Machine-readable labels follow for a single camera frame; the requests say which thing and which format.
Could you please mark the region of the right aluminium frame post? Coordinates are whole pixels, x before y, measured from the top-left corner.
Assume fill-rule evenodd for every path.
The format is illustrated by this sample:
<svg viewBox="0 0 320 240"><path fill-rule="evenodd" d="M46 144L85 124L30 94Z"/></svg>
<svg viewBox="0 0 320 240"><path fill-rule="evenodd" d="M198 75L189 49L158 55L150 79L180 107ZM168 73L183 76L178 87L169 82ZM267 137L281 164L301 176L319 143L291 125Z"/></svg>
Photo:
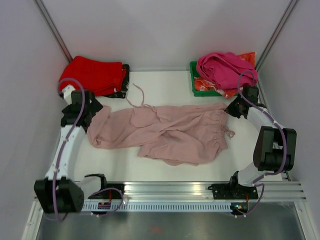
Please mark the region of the right aluminium frame post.
<svg viewBox="0 0 320 240"><path fill-rule="evenodd" d="M273 46L275 45L276 41L278 40L279 36L281 35L282 31L284 30L287 22L289 21L291 15L293 14L294 10L296 9L297 5L299 4L299 0L290 0L288 5L286 6L281 18L279 19L274 31L272 32L265 48L263 49L256 65L255 69L259 71L265 62L267 56L269 55L270 51L272 50Z"/></svg>

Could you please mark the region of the left aluminium frame post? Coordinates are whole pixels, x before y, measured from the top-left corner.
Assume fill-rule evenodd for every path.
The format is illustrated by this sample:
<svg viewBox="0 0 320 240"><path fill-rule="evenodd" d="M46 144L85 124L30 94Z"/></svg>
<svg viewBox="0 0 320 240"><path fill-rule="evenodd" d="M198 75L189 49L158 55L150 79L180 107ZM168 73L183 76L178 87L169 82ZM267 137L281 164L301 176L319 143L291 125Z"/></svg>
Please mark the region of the left aluminium frame post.
<svg viewBox="0 0 320 240"><path fill-rule="evenodd" d="M63 40L53 18L51 17L44 1L43 0L34 0L33 2L35 4L35 6L37 7L39 13L41 14L43 20L45 21L49 31L53 35L60 50L62 51L65 59L67 60L68 63L70 63L73 60L73 57L72 57L65 41Z"/></svg>

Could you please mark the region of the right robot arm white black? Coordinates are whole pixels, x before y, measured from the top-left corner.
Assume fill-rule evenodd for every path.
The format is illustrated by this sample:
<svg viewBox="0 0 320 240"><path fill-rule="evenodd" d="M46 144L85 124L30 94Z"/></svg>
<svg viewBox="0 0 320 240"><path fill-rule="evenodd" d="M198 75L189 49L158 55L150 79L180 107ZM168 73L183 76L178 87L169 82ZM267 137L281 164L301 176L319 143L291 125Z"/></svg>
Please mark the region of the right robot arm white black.
<svg viewBox="0 0 320 240"><path fill-rule="evenodd" d="M297 132L279 124L265 105L258 103L259 89L245 86L242 93L227 107L232 117L243 116L258 131L252 163L236 171L230 178L227 190L234 199L247 196L257 199L257 184L265 176L275 176L291 171L295 163Z"/></svg>

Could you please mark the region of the aluminium frame post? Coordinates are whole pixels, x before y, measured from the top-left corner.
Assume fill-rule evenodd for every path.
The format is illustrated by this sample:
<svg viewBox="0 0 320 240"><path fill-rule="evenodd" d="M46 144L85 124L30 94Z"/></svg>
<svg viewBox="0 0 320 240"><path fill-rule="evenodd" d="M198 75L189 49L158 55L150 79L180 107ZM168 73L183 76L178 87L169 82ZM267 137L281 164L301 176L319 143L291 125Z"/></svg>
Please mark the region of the aluminium frame post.
<svg viewBox="0 0 320 240"><path fill-rule="evenodd" d="M294 10L296 9L297 5L299 4L299 0L290 0L288 5L286 6L281 18L279 19L274 31L272 32L265 48L263 49L256 65L255 69L259 71L265 62L267 56L269 55L270 51L272 50L273 46L275 45L276 41L278 40L279 36L281 35L282 31L284 30L287 22L289 21L291 15L293 14Z"/></svg>
<svg viewBox="0 0 320 240"><path fill-rule="evenodd" d="M72 57L65 41L63 40L53 18L51 17L44 1L43 0L34 0L33 2L35 4L35 6L37 7L39 13L41 14L43 20L45 21L49 31L53 35L60 50L62 51L65 59L67 60L68 63L70 63L73 60L73 57Z"/></svg>

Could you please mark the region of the magenta crumpled trousers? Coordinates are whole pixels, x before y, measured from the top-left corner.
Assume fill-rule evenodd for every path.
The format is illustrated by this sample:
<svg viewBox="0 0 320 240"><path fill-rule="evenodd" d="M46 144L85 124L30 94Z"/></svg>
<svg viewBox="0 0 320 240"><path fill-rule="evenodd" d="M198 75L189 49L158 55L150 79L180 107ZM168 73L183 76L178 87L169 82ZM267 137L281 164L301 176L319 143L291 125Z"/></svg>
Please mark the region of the magenta crumpled trousers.
<svg viewBox="0 0 320 240"><path fill-rule="evenodd" d="M200 57L196 71L204 80L216 84L219 90L238 89L243 85L255 86L258 81L254 66L232 52L213 52Z"/></svg>

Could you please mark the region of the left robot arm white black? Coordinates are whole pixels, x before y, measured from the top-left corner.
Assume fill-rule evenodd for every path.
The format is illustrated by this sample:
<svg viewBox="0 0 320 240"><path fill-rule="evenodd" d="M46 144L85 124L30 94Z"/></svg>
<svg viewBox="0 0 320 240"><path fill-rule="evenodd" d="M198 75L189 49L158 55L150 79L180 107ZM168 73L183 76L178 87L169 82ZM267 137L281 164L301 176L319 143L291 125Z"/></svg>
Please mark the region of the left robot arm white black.
<svg viewBox="0 0 320 240"><path fill-rule="evenodd" d="M62 110L60 138L53 161L43 179L34 183L36 197L46 214L79 213L92 194L105 198L109 186L101 173L91 173L82 180L75 179L77 157L93 117L103 106L89 90L63 88L62 98L67 106Z"/></svg>

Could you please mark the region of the folded red trousers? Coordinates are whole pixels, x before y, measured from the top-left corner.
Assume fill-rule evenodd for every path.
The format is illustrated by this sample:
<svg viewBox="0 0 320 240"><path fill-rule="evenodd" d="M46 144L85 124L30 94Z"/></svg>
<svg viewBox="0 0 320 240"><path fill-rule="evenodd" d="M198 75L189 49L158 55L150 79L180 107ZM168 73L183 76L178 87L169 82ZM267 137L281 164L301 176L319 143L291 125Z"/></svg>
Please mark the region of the folded red trousers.
<svg viewBox="0 0 320 240"><path fill-rule="evenodd" d="M92 91L97 97L112 95L122 90L128 73L129 70L124 68L121 62L102 62L76 56L64 69L59 79L59 89L63 90L67 85L72 85L79 90L77 83L70 80L75 79L85 90Z"/></svg>

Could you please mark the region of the folded black patterned trousers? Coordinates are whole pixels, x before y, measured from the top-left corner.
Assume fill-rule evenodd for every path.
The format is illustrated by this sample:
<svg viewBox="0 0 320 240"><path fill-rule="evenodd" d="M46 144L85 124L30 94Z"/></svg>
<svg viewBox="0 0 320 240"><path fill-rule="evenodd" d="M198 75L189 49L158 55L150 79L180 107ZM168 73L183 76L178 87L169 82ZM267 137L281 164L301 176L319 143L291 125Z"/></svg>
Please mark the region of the folded black patterned trousers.
<svg viewBox="0 0 320 240"><path fill-rule="evenodd" d="M124 78L122 80L121 90L118 92L115 92L113 94L107 94L104 95L107 98L110 99L125 99L129 90L129 84L130 84L130 66L128 64L122 65L122 70L125 71Z"/></svg>

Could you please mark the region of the aluminium mounting rail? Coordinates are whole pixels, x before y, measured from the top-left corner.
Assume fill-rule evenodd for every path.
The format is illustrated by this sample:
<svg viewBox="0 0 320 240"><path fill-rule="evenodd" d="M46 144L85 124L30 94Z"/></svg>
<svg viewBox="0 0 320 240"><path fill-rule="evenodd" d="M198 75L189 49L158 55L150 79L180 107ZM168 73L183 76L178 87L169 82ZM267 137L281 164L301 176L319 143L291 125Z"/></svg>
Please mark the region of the aluminium mounting rail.
<svg viewBox="0 0 320 240"><path fill-rule="evenodd" d="M302 185L296 181L267 181L256 186L258 199L219 200L214 199L208 187L211 182L110 182L124 184L121 200L132 202L299 202L305 201Z"/></svg>

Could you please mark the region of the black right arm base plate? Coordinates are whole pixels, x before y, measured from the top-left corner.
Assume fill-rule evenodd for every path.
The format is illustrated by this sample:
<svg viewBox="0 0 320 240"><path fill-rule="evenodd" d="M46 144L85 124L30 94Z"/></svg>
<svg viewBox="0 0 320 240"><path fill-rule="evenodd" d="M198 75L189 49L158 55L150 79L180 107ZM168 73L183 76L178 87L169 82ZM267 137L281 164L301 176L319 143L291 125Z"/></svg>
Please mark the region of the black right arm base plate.
<svg viewBox="0 0 320 240"><path fill-rule="evenodd" d="M256 187L242 185L231 186L228 183L215 183L207 188L212 192L214 200L257 200Z"/></svg>

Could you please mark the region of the light pink trousers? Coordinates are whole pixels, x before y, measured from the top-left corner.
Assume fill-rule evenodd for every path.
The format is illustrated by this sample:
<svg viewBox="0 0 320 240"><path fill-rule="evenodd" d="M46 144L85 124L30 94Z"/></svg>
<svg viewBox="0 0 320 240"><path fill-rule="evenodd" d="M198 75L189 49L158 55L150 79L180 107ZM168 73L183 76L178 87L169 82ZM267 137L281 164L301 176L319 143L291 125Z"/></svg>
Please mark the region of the light pink trousers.
<svg viewBox="0 0 320 240"><path fill-rule="evenodd" d="M228 148L227 106L220 102L203 105L151 106L141 103L112 111L104 106L92 119L87 136L101 149L139 147L138 156L162 160L171 166L212 162Z"/></svg>

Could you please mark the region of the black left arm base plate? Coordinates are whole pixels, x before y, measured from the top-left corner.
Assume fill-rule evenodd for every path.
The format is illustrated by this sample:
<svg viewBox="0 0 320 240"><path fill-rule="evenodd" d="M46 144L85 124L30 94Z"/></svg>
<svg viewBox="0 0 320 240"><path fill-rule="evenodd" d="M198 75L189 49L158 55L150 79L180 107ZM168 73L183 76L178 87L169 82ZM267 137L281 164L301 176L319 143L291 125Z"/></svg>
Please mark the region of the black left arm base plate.
<svg viewBox="0 0 320 240"><path fill-rule="evenodd" d="M101 190L107 189L103 192L92 194L88 199L103 199L103 200L121 200L125 193L124 183L107 183Z"/></svg>

